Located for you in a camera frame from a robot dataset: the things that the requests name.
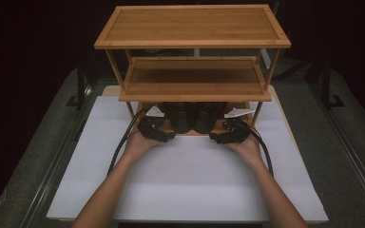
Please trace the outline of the person's right hand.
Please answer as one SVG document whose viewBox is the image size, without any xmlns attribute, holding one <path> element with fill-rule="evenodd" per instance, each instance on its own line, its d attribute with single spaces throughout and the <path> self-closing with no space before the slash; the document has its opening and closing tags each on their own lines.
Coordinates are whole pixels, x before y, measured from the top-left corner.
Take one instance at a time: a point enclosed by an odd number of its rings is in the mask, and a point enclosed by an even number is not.
<svg viewBox="0 0 365 228">
<path fill-rule="evenodd" d="M 254 136 L 249 136 L 244 142 L 228 143 L 226 147 L 235 151 L 251 168 L 263 165 L 259 143 Z"/>
</svg>

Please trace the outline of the black metal stand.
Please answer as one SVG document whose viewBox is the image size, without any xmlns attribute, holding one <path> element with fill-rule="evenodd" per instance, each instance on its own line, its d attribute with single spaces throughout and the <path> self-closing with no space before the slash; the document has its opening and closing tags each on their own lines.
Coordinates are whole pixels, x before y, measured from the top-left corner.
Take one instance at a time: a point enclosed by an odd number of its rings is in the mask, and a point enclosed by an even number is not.
<svg viewBox="0 0 365 228">
<path fill-rule="evenodd" d="M 86 102 L 91 82 L 90 66 L 87 59 L 82 60 L 76 68 L 76 82 L 77 94 L 69 98 L 67 106 L 75 106 L 79 110 Z"/>
<path fill-rule="evenodd" d="M 321 100 L 327 109 L 332 107 L 344 107 L 344 103 L 338 95 L 330 94 L 331 84 L 331 68 L 327 58 L 321 60 L 322 72 L 321 72 Z"/>
</svg>

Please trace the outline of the white table cover sheet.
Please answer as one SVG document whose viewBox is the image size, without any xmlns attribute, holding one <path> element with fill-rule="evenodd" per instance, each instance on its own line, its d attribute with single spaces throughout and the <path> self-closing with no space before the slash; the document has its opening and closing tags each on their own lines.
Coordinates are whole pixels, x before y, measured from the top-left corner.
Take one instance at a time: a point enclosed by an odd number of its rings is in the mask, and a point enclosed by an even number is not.
<svg viewBox="0 0 365 228">
<path fill-rule="evenodd" d="M 115 97 L 99 96 L 47 216 L 71 220 L 106 177 L 131 117 Z M 257 121 L 274 177 L 303 218 L 327 215 L 278 100 Z M 132 168 L 114 218 L 122 221 L 263 222 L 268 219 L 253 173 L 242 159 L 206 136 L 178 136 L 148 151 Z"/>
</svg>

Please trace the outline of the person's left hand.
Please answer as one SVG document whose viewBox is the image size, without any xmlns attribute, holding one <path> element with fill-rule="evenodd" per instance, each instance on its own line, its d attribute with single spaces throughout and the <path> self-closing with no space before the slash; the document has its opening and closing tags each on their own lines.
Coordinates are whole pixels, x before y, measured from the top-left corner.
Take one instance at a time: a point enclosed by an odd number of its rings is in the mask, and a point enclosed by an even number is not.
<svg viewBox="0 0 365 228">
<path fill-rule="evenodd" d="M 158 144 L 158 141 L 147 139 L 139 130 L 136 130 L 127 140 L 124 156 L 137 161 L 145 152 Z"/>
</svg>

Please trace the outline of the grey metal rail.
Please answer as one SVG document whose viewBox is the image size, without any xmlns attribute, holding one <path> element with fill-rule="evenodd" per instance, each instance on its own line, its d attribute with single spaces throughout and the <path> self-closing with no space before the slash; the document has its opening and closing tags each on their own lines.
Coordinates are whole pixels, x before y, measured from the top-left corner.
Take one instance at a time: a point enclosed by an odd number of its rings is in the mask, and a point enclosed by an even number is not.
<svg viewBox="0 0 365 228">
<path fill-rule="evenodd" d="M 47 211 L 100 93 L 96 85 L 87 85 L 84 90 L 74 84 L 60 88 L 21 163 L 22 183 L 30 191 L 22 194 L 26 212 L 18 228 L 36 228 L 49 222 Z"/>
<path fill-rule="evenodd" d="M 365 111 L 350 92 L 325 95 L 318 85 L 309 85 L 313 96 L 333 128 L 345 157 L 365 192 Z"/>
</svg>

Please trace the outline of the wooden three-tier shoe rack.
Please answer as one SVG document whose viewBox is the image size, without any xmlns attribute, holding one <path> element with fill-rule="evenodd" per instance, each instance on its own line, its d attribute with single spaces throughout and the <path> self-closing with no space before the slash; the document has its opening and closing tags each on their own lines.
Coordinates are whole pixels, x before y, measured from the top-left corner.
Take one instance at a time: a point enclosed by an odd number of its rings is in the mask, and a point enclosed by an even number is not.
<svg viewBox="0 0 365 228">
<path fill-rule="evenodd" d="M 116 49 L 289 48 L 291 43 L 266 5 L 119 6 L 94 44 L 111 56 Z M 226 102 L 252 107 L 254 124 L 272 75 L 259 55 L 142 57 L 128 55 L 128 69 L 116 76 L 119 99 L 139 105 L 162 102 Z"/>
</svg>

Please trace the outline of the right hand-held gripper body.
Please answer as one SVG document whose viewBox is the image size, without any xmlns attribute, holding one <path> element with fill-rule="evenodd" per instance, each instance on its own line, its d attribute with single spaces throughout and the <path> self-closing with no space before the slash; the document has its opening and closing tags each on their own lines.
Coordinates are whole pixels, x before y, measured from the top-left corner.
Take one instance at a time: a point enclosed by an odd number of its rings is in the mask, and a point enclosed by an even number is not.
<svg viewBox="0 0 365 228">
<path fill-rule="evenodd" d="M 224 115 L 225 122 L 222 124 L 226 132 L 218 136 L 218 143 L 242 143 L 251 134 L 250 126 L 241 118 L 247 114 L 254 113 L 251 108 L 233 108 Z"/>
</svg>

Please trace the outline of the black leather shoe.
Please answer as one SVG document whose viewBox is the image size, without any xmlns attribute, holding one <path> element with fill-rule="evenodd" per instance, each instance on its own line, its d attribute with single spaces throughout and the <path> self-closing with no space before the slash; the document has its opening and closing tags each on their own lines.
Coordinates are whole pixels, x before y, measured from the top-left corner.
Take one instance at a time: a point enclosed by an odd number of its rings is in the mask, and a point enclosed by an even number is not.
<svg viewBox="0 0 365 228">
<path fill-rule="evenodd" d="M 185 134 L 192 129 L 190 103 L 171 102 L 164 106 L 173 131 Z"/>
<path fill-rule="evenodd" d="M 225 109 L 226 102 L 201 102 L 195 104 L 193 128 L 197 133 L 210 133 L 220 113 Z"/>
</svg>

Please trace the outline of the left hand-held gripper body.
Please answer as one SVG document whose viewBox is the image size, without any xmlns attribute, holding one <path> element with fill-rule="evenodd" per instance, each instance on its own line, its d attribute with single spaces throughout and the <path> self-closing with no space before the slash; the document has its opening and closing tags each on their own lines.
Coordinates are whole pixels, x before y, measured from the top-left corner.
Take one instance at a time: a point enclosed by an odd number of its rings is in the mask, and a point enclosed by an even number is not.
<svg viewBox="0 0 365 228">
<path fill-rule="evenodd" d="M 166 143 L 166 133 L 160 129 L 164 124 L 165 114 L 155 105 L 149 109 L 143 109 L 138 115 L 138 130 L 142 135 L 151 140 Z"/>
</svg>

